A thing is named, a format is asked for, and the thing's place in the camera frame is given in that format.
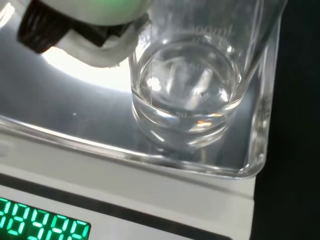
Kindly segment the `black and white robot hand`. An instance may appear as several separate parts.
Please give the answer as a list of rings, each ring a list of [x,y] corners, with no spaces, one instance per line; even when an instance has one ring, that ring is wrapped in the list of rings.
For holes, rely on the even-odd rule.
[[[129,57],[148,24],[150,0],[17,0],[17,40],[36,54],[52,47],[95,68]]]

